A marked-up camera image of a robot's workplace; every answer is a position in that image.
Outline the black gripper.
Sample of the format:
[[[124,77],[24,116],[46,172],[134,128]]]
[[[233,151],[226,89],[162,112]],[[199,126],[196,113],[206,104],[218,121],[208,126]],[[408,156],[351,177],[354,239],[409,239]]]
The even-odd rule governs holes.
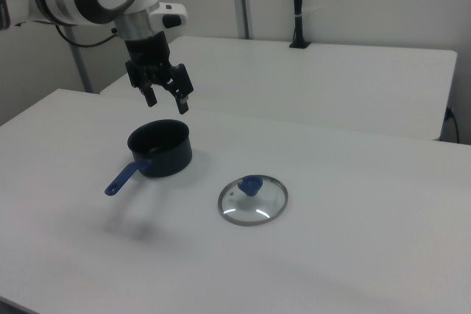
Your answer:
[[[153,107],[157,104],[152,85],[159,85],[173,95],[179,114],[188,112],[188,97],[194,87],[183,64],[171,66],[165,32],[124,43],[130,55],[125,65],[131,85],[139,87],[147,105]]]

